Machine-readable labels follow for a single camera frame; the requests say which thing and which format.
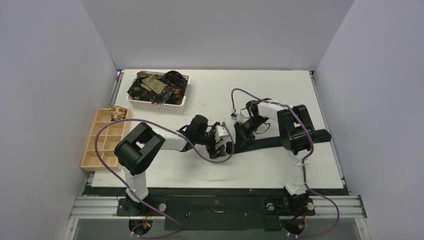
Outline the blue brown striped tie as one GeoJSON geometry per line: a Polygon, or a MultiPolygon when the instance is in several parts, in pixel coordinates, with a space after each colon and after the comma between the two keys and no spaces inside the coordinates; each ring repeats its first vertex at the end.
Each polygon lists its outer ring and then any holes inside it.
{"type": "MultiPolygon", "coordinates": [[[[332,136],[326,129],[316,130],[312,137],[313,143],[326,143],[330,142],[331,139],[332,136]]],[[[267,148],[277,148],[282,146],[283,144],[278,136],[248,140],[240,138],[235,141],[234,147],[230,141],[227,142],[225,152],[227,154],[230,154],[234,150],[233,153],[238,154],[243,152],[267,148]]]]}

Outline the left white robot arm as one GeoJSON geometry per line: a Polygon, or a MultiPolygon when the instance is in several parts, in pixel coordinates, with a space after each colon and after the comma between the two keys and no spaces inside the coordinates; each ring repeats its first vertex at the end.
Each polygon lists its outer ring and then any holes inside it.
{"type": "Polygon", "coordinates": [[[204,146],[210,163],[223,163],[230,158],[225,152],[224,139],[234,140],[224,122],[209,125],[203,115],[196,115],[190,124],[173,131],[155,131],[150,123],[141,122],[131,130],[116,146],[114,154],[123,167],[126,195],[131,200],[129,208],[136,215],[143,215],[149,209],[149,194],[146,171],[161,150],[181,153],[204,146]]]}

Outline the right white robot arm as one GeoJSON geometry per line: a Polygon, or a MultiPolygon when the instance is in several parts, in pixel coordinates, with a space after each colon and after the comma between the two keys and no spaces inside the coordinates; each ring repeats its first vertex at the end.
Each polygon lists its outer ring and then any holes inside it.
{"type": "Polygon", "coordinates": [[[309,112],[304,105],[284,107],[264,101],[251,100],[246,103],[249,117],[246,121],[234,123],[235,143],[226,144],[226,153],[245,153],[250,151],[283,147],[288,151],[287,177],[284,188],[290,194],[282,199],[283,209],[294,214],[302,207],[300,195],[308,192],[305,171],[307,161],[297,157],[301,151],[311,151],[315,129],[309,112]],[[278,135],[257,139],[260,126],[273,120],[278,125],[278,135]]]}

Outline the pile of patterned ties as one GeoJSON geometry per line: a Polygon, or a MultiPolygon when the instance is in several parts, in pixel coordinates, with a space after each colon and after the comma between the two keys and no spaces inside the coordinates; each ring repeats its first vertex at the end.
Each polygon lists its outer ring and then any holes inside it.
{"type": "Polygon", "coordinates": [[[139,71],[127,94],[134,101],[180,105],[188,84],[188,79],[175,70],[163,74],[139,71]]]}

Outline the white perforated plastic basket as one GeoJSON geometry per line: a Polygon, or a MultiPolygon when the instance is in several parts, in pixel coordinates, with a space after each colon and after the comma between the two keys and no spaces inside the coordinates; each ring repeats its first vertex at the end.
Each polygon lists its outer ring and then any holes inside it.
{"type": "MultiPolygon", "coordinates": [[[[154,71],[145,71],[152,74],[164,74],[163,72],[154,72],[154,71]]],[[[158,112],[165,112],[165,113],[173,113],[173,114],[181,114],[184,112],[187,96],[186,92],[188,90],[188,87],[190,85],[190,77],[188,75],[183,75],[186,79],[188,79],[188,86],[185,91],[182,103],[180,105],[173,105],[173,104],[153,104],[146,101],[138,101],[138,100],[131,100],[129,99],[129,95],[127,93],[127,100],[128,102],[135,108],[140,110],[151,110],[151,111],[158,111],[158,112]]]]}

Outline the wooden compartment tray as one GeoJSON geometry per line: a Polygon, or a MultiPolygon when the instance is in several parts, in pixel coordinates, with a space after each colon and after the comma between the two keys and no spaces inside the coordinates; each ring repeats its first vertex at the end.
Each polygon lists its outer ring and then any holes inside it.
{"type": "MultiPolygon", "coordinates": [[[[127,118],[132,117],[132,112],[127,108],[127,118]]],[[[92,125],[88,143],[86,145],[80,168],[87,172],[106,171],[107,168],[98,159],[96,149],[103,161],[113,170],[120,171],[122,166],[114,154],[117,144],[126,136],[130,129],[129,122],[119,122],[107,126],[111,122],[110,108],[100,108],[97,110],[95,120],[92,125]]]]}

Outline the rolled floral tie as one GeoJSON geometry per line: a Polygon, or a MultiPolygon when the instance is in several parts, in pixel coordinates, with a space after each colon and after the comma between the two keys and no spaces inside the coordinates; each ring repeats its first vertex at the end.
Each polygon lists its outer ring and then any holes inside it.
{"type": "Polygon", "coordinates": [[[110,121],[111,122],[126,119],[127,115],[128,115],[128,109],[123,107],[123,106],[112,105],[110,107],[110,121]]]}

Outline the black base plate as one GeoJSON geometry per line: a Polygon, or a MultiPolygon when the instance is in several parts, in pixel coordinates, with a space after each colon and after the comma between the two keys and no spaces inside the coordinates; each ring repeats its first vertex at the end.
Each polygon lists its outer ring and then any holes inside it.
{"type": "Polygon", "coordinates": [[[291,196],[285,189],[153,188],[137,203],[123,188],[90,187],[75,200],[71,216],[128,220],[139,236],[159,222],[168,232],[280,231],[303,229],[307,217],[339,219],[347,214],[348,202],[344,189],[291,196]]]}

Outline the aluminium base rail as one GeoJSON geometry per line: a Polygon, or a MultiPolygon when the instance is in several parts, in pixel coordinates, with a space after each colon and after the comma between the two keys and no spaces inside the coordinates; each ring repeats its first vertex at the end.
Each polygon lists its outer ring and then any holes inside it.
{"type": "MultiPolygon", "coordinates": [[[[125,213],[124,208],[118,203],[121,197],[109,196],[79,196],[75,199],[69,219],[126,219],[140,220],[144,215],[136,215],[134,213],[125,213]]],[[[341,219],[358,219],[367,218],[365,207],[359,195],[331,196],[330,199],[337,205],[339,209],[339,217],[341,219]]],[[[337,216],[336,207],[329,201],[319,196],[311,197],[311,204],[314,206],[313,218],[333,218],[337,216]]],[[[206,198],[206,203],[201,205],[200,200],[195,200],[193,204],[189,204],[185,211],[194,213],[195,210],[205,210],[207,213],[224,213],[229,210],[240,210],[242,215],[249,215],[253,210],[252,206],[241,207],[232,204],[227,200],[215,200],[211,197],[206,198]]]]}

